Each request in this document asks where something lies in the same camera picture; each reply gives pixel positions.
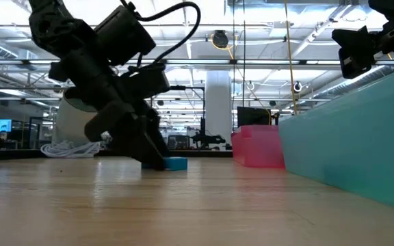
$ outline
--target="white pillar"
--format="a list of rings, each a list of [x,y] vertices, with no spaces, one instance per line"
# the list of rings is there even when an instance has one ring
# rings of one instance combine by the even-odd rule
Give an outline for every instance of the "white pillar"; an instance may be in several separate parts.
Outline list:
[[[208,71],[205,85],[206,134],[221,135],[232,144],[232,100],[229,71]]]

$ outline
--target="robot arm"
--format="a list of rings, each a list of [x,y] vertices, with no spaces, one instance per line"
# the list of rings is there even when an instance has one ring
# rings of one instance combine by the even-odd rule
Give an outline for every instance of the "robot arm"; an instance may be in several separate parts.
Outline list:
[[[341,46],[339,51],[343,77],[353,79],[371,69],[378,52],[394,52],[394,1],[369,0],[372,9],[384,14],[389,20],[380,32],[334,30],[332,38]]]
[[[98,114],[85,126],[86,137],[98,141],[108,131],[112,148],[143,163],[163,170],[168,149],[159,132],[159,116],[145,101],[170,89],[162,59],[186,42],[200,23],[200,9],[185,2],[152,17],[142,18],[132,3],[122,0],[98,27],[73,18],[62,0],[29,0],[33,12],[29,22],[33,41],[58,56],[50,77],[70,79],[76,87],[73,96],[93,106]],[[139,21],[153,21],[184,7],[197,11],[196,25],[184,40],[159,56],[152,64],[118,76],[111,66],[123,65],[132,57],[151,52],[156,44]]]

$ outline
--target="ceiling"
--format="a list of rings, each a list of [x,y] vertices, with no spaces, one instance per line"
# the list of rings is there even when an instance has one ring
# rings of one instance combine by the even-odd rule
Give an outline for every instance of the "ceiling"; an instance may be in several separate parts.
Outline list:
[[[182,2],[180,0],[136,0],[134,4],[142,16],[150,16],[171,5]],[[287,36],[286,16],[283,1],[272,1],[276,4],[264,3],[265,0],[195,0],[202,12],[202,21],[198,31],[191,40],[167,59],[181,59],[180,64],[172,64],[166,73],[171,85],[189,85],[204,87],[206,71],[227,70],[236,83],[248,81],[250,89],[246,87],[245,98],[291,98],[291,73],[287,63],[289,45],[285,42]],[[119,0],[65,0],[64,3],[75,18],[81,18],[89,25],[95,26],[106,18],[117,6]],[[385,24],[383,15],[369,9],[366,5],[340,6],[339,0],[303,0],[289,1],[288,19],[291,24],[289,34],[291,38],[291,52],[294,60],[332,60],[328,65],[294,66],[293,80],[299,81],[303,92],[298,95],[305,97],[318,91],[325,91],[327,86],[341,79],[338,65],[339,46],[332,40],[332,30],[337,28],[360,29],[366,25],[370,30],[379,30]],[[17,59],[57,59],[52,54],[38,48],[31,41],[29,30],[30,8],[25,0],[0,0],[0,48]],[[159,54],[181,40],[195,23],[196,13],[193,9],[179,10],[159,20],[143,23],[145,29],[157,43],[157,47],[145,59],[156,58]],[[224,30],[230,40],[231,53],[227,50],[216,49],[211,43],[211,34],[215,30]],[[196,59],[218,59],[228,62],[230,59],[282,60],[281,64],[240,65],[238,69],[227,65],[200,64],[193,65]],[[21,87],[53,87],[66,86],[47,77],[49,65],[36,66],[37,71],[30,71],[14,65],[0,64],[0,87],[12,87],[11,90],[0,90],[1,97],[25,98],[58,98],[61,94],[53,90],[21,91]],[[120,72],[126,66],[117,68]],[[242,97],[242,91],[233,94]],[[182,101],[165,101],[159,107],[173,109],[201,109],[202,102],[195,92],[168,92],[160,98],[182,98]],[[36,100],[38,106],[57,106],[57,100]],[[255,100],[249,100],[247,105],[260,107]],[[285,109],[287,102],[281,101],[276,107]],[[197,123],[198,114],[188,112],[189,116],[181,118],[189,124]]]

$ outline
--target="wooden table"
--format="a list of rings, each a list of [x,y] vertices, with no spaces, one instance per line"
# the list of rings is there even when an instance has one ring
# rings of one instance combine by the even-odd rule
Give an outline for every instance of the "wooden table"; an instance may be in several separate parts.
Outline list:
[[[393,246],[394,208],[231,159],[1,161],[2,245]]]

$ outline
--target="white cable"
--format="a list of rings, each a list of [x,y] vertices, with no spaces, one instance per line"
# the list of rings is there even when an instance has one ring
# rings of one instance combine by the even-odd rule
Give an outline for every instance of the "white cable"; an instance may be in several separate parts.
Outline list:
[[[73,142],[64,141],[45,144],[40,148],[40,151],[51,158],[93,158],[95,154],[100,152],[100,149],[100,142],[75,147]]]

